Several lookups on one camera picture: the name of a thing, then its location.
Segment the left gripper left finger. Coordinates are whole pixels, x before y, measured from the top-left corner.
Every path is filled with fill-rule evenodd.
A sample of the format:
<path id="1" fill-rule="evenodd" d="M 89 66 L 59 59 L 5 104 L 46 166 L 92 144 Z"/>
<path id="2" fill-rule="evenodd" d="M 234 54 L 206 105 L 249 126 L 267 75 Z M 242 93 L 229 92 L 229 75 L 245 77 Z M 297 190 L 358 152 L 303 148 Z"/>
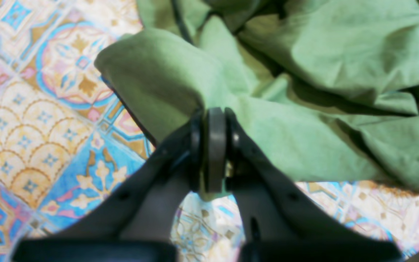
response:
<path id="1" fill-rule="evenodd" d="M 199 189 L 203 113 L 193 114 L 96 209 L 49 237 L 25 239 L 13 262 L 175 262 L 177 208 Z"/>

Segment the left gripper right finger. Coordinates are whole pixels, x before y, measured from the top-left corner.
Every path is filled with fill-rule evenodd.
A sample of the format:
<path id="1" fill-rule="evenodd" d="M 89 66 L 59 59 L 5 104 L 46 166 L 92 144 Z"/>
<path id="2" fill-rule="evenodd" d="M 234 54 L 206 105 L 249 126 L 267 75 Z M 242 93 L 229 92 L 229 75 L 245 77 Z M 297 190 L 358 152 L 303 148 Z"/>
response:
<path id="1" fill-rule="evenodd" d="M 235 113 L 206 114 L 206 192 L 233 194 L 246 234 L 240 262 L 401 262 L 396 244 L 341 225 L 244 132 Z"/>

